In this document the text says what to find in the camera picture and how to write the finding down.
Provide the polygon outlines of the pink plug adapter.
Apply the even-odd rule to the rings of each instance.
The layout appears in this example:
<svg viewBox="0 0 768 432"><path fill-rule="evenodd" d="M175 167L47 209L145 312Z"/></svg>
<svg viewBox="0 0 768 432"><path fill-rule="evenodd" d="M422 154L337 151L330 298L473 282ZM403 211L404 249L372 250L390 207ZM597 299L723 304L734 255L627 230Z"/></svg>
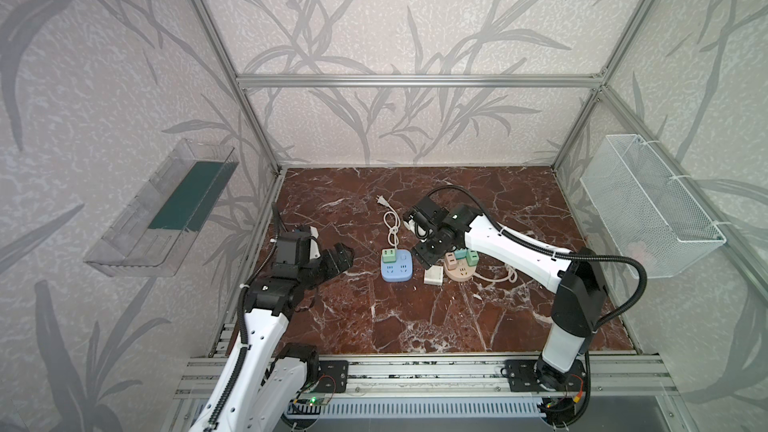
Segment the pink plug adapter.
<svg viewBox="0 0 768 432"><path fill-rule="evenodd" d="M458 267L458 260L454 253L447 253L444 256L443 266L446 271L454 271Z"/></svg>

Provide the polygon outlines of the green plug adapter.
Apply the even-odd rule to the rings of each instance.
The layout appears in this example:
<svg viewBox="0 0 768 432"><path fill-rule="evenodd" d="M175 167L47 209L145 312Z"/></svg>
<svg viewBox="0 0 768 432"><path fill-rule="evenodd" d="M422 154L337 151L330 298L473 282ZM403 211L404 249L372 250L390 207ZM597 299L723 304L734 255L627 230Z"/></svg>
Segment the green plug adapter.
<svg viewBox="0 0 768 432"><path fill-rule="evenodd" d="M468 250L465 260L469 267L476 267L479 263L479 253L474 250Z"/></svg>
<svg viewBox="0 0 768 432"><path fill-rule="evenodd" d="M392 264L397 262L397 252L398 250L396 248L387 248L383 249L381 252L381 261L383 264Z"/></svg>

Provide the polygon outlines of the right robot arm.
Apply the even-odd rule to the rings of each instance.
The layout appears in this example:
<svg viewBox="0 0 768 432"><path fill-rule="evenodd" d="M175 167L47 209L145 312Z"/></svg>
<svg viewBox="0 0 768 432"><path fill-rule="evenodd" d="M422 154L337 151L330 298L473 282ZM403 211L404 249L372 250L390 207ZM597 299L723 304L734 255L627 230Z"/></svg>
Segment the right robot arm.
<svg viewBox="0 0 768 432"><path fill-rule="evenodd" d="M598 255L588 248L573 252L530 238L501 225L479 199L457 185L434 188L403 214L403 221L419 240L412 252L426 268L464 248L511 266L555 294L553 325L534 368L545 390L563 386L577 358L587 355L595 333L635 306L647 288L648 274L638 260ZM627 265L638 275L630 297L606 314L603 263Z"/></svg>

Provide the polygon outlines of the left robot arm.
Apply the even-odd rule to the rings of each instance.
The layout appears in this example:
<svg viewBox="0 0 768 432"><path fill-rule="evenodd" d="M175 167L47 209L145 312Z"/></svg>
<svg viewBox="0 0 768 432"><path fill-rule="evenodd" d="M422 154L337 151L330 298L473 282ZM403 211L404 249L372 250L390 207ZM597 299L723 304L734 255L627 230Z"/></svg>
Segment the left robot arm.
<svg viewBox="0 0 768 432"><path fill-rule="evenodd" d="M353 249L324 249L310 226L288 229L272 206L275 238L265 261L240 285L237 343L192 424L193 431L271 431L289 402L320 381L317 348L279 348L308 291L348 271Z"/></svg>

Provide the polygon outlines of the white plug adapter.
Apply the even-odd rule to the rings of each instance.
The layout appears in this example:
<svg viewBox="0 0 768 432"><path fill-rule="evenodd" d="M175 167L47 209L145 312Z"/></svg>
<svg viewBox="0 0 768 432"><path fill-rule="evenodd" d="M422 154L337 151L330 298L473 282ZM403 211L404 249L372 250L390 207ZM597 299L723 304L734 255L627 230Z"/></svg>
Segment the white plug adapter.
<svg viewBox="0 0 768 432"><path fill-rule="evenodd" d="M425 285L441 286L444 280L444 269L442 266L434 265L424 271L423 282Z"/></svg>

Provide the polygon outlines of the pink round power strip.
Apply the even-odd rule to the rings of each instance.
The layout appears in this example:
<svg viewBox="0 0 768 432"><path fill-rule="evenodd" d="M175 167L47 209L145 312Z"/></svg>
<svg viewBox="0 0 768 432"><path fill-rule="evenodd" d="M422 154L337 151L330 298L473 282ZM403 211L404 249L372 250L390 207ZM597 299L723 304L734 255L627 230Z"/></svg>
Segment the pink round power strip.
<svg viewBox="0 0 768 432"><path fill-rule="evenodd" d="M453 269L443 266L445 275L456 282L466 282L471 280L476 272L475 266L470 266L466 261L459 261Z"/></svg>

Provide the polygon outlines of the blue square power strip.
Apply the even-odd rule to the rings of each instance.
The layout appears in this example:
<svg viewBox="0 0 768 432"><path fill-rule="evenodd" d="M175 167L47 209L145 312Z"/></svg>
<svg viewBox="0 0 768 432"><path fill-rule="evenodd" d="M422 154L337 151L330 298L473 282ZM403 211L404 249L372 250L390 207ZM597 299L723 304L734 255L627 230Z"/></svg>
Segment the blue square power strip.
<svg viewBox="0 0 768 432"><path fill-rule="evenodd" d="M397 262L383 264L381 261L381 277L385 282L405 282L412 278L413 259L409 250L397 249Z"/></svg>

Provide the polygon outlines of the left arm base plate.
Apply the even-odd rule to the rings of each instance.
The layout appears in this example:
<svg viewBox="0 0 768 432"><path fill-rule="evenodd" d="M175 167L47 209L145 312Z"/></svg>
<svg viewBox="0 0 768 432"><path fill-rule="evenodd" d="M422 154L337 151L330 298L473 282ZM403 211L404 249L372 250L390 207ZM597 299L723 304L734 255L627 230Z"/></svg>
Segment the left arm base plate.
<svg viewBox="0 0 768 432"><path fill-rule="evenodd" d="M347 360L321 360L319 369L304 393L310 394L339 394L344 393L349 379Z"/></svg>

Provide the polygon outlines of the clear plastic wall tray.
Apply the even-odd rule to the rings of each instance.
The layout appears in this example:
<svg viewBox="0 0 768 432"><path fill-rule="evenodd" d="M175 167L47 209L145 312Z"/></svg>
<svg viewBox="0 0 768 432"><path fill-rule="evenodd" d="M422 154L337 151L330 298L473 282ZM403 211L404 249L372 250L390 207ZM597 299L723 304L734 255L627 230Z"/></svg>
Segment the clear plastic wall tray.
<svg viewBox="0 0 768 432"><path fill-rule="evenodd" d="M239 165L230 145L181 139L84 263L108 277L172 277Z"/></svg>

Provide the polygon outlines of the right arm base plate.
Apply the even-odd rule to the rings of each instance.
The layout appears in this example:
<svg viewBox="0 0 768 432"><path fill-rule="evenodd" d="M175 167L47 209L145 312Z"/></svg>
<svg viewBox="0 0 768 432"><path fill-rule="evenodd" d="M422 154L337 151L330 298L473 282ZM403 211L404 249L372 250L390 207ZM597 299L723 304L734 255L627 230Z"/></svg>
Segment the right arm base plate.
<svg viewBox="0 0 768 432"><path fill-rule="evenodd" d="M584 364L576 360L569 371L561 372L542 359L510 359L501 368L511 392L582 392L587 378Z"/></svg>

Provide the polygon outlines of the aluminium frame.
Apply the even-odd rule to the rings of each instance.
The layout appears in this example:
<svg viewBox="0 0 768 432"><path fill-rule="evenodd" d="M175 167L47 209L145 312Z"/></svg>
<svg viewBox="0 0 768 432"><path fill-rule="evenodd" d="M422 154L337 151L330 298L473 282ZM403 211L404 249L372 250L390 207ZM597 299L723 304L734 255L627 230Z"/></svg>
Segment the aluminium frame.
<svg viewBox="0 0 768 432"><path fill-rule="evenodd" d="M604 137L653 146L726 243L624 321L699 431L767 427L767 0L192 0L280 168L548 165L588 244Z"/></svg>

